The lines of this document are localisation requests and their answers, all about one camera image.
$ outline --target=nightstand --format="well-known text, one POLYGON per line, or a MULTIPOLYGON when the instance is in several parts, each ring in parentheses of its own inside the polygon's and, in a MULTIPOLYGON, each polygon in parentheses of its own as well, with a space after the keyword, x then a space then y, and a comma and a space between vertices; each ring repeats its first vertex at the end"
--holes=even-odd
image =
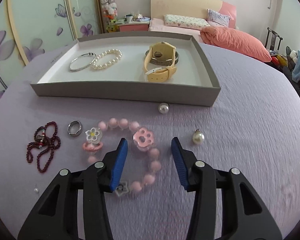
POLYGON ((150 21, 147 22, 137 22, 133 21, 132 23, 118 24, 121 32, 129 31, 147 31, 149 28, 150 21))

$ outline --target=mug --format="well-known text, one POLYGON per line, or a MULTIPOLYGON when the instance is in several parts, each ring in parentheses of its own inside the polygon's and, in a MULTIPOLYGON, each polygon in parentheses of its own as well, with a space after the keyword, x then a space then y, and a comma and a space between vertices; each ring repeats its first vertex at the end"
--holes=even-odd
POLYGON ((131 14, 127 15, 127 22, 132 23, 133 16, 131 14))

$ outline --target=pink bead bracelet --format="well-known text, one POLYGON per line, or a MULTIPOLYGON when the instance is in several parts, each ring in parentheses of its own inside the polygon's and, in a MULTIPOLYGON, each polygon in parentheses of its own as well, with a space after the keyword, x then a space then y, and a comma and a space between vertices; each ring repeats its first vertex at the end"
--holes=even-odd
MULTIPOLYGON (((86 131, 87 141, 82 145, 82 148, 90 153, 100 150, 103 146, 103 143, 100 141, 103 133, 106 132, 108 128, 115 129, 117 127, 120 127, 121 130, 129 128, 133 133, 133 142, 136 147, 141 152, 147 152, 149 157, 149 171, 144 175, 142 181, 133 181, 130 185, 127 185, 125 181, 120 182, 120 187, 118 187, 115 192, 118 196, 121 196, 127 192, 140 192, 145 186, 152 185, 155 181, 155 174, 162 166, 159 162, 160 151, 154 148, 154 133, 145 127, 140 127, 136 121, 129 122, 127 119, 118 121, 115 118, 111 118, 109 122, 100 121, 98 128, 91 128, 91 130, 86 131)), ((97 161, 94 154, 88 157, 88 162, 91 164, 97 161)))

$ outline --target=star charm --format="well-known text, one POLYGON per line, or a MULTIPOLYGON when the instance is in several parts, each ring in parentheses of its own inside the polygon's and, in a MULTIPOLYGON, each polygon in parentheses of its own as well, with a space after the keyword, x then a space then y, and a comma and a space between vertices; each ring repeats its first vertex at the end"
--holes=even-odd
POLYGON ((117 186, 114 192, 117 194, 118 197, 121 197, 122 195, 129 193, 128 182, 125 180, 120 181, 119 185, 117 186))

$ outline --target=wooden chair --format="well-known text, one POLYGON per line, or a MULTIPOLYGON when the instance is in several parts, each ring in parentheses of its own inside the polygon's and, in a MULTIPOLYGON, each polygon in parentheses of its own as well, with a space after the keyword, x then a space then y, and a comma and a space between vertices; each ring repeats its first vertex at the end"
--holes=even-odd
POLYGON ((267 45, 268 45, 268 39, 269 39, 269 34, 270 34, 270 32, 272 32, 271 43, 270 43, 270 50, 274 50, 275 41, 276 41, 277 37, 279 38, 279 44, 278 44, 277 50, 279 50, 279 48, 280 48, 280 43, 281 43, 281 41, 283 40, 283 38, 281 38, 281 37, 279 36, 279 34, 276 33, 275 31, 270 30, 269 27, 268 27, 268 35, 267 35, 267 40, 266 40, 265 48, 267 48, 267 45))

